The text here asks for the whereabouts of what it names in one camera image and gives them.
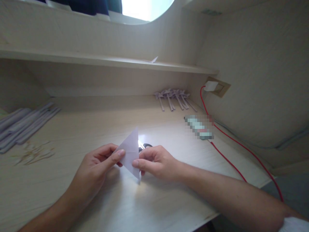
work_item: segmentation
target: white sleeve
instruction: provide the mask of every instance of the white sleeve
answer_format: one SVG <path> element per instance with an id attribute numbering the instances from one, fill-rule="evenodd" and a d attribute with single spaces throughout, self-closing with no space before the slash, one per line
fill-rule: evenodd
<path id="1" fill-rule="evenodd" d="M 296 217 L 286 217 L 279 232 L 308 232 L 309 222 Z"/>

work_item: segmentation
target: desk surface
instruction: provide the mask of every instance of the desk surface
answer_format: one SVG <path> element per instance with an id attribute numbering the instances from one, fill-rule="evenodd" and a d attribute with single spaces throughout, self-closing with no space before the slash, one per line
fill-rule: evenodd
<path id="1" fill-rule="evenodd" d="M 139 140 L 164 146 L 175 158 L 191 165 L 240 179 L 237 172 L 206 140 L 186 132 L 178 103 L 165 112 L 154 96 L 52 98 L 62 111 L 31 139 L 47 144 L 56 154 L 37 163 L 13 166 L 24 152 L 15 146 L 0 156 L 0 231 L 16 231 L 52 205 L 69 186 L 84 155 L 107 143 L 120 144 L 138 126 Z M 202 110 L 196 106 L 199 114 Z M 214 143 L 257 187 L 269 182 L 248 153 L 215 132 Z M 193 231 L 218 212 L 179 183 L 146 174 L 140 185 L 125 168 L 114 167 L 97 197 L 72 231 Z"/>

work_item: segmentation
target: dark curtain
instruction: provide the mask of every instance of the dark curtain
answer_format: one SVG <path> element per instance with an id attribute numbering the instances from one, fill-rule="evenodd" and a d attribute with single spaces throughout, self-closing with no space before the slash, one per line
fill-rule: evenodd
<path id="1" fill-rule="evenodd" d="M 122 12 L 121 0 L 52 0 L 59 4 L 68 5 L 73 11 L 84 13 L 87 15 L 108 14 L 108 6 L 110 5 L 114 10 Z"/>
<path id="2" fill-rule="evenodd" d="M 121 0 L 107 0 L 107 4 L 108 4 L 108 10 L 122 14 Z"/>

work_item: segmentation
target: wall socket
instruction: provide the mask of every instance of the wall socket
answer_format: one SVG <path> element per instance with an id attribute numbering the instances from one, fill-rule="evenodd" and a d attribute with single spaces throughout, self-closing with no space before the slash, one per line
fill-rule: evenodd
<path id="1" fill-rule="evenodd" d="M 226 82 L 220 81 L 220 80 L 212 78 L 212 77 L 208 77 L 207 81 L 216 81 L 216 82 L 218 82 L 218 85 L 215 88 L 215 90 L 214 91 L 210 91 L 210 92 L 215 94 L 215 95 L 217 95 L 217 96 L 219 96 L 219 97 L 223 97 L 224 94 L 229 89 L 229 87 L 231 86 L 230 84 L 228 84 Z"/>

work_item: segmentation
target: red cord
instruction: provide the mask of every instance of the red cord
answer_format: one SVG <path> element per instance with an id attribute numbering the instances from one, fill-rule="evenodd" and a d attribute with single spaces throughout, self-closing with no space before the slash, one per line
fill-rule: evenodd
<path id="1" fill-rule="evenodd" d="M 206 114 L 207 115 L 209 115 L 208 114 L 208 112 L 207 112 L 207 109 L 206 109 L 206 106 L 205 106 L 205 102 L 204 102 L 204 100 L 203 100 L 203 97 L 202 97 L 202 89 L 204 88 L 205 86 L 202 86 L 201 87 L 201 90 L 200 90 L 200 96 L 201 96 L 201 99 L 202 99 L 202 102 L 203 102 L 203 105 L 204 105 L 204 108 L 205 108 L 205 111 L 206 111 Z M 277 190 L 278 190 L 278 193 L 279 193 L 279 196 L 280 196 L 280 199 L 281 199 L 281 201 L 282 202 L 284 202 L 284 200 L 283 200 L 283 196 L 282 196 L 282 193 L 281 193 L 281 190 L 280 190 L 280 188 L 279 188 L 279 186 L 278 186 L 278 184 L 277 184 L 277 182 L 275 181 L 275 179 L 273 178 L 273 176 L 270 174 L 270 172 L 267 170 L 267 168 L 264 166 L 264 164 L 262 163 L 262 161 L 252 152 L 252 151 L 250 151 L 248 148 L 246 148 L 244 145 L 242 145 L 240 142 L 238 142 L 238 141 L 236 141 L 235 139 L 233 139 L 232 137 L 230 137 L 229 135 L 227 135 L 225 132 L 223 132 L 219 127 L 217 127 L 215 124 L 214 124 L 214 126 L 219 130 L 219 131 L 221 131 L 223 134 L 225 134 L 227 137 L 229 137 L 231 140 L 233 140 L 234 142 L 236 142 L 236 143 L 238 143 L 240 146 L 242 146 L 244 149 L 246 149 L 247 151 L 249 151 L 257 160 L 258 160 L 258 162 L 261 164 L 261 166 L 264 168 L 264 170 L 267 172 L 267 174 L 269 175 L 269 177 L 272 179 L 272 181 L 274 182 L 274 184 L 275 184 L 275 186 L 276 186 L 276 188 L 277 188 Z M 230 164 L 230 165 L 232 165 L 236 170 L 237 170 L 237 168 L 215 147 L 215 149 L 223 156 L 223 158 L 224 159 L 226 159 L 227 160 L 227 162 Z M 241 177 L 244 179 L 244 181 L 246 181 L 245 180 L 245 178 L 242 176 L 242 174 L 238 171 L 238 173 L 241 175 Z"/>
<path id="2" fill-rule="evenodd" d="M 231 161 L 229 161 L 229 160 L 218 150 L 218 148 L 213 144 L 213 142 L 210 142 L 210 143 L 211 143 L 211 144 L 213 145 L 213 147 L 220 153 L 220 155 L 222 155 L 223 158 L 224 158 L 233 168 L 235 168 L 235 170 L 239 173 L 239 175 L 243 178 L 243 180 L 244 180 L 245 182 L 247 182 L 246 179 L 244 178 L 244 176 L 240 173 L 240 171 L 234 166 L 234 164 L 232 164 Z"/>

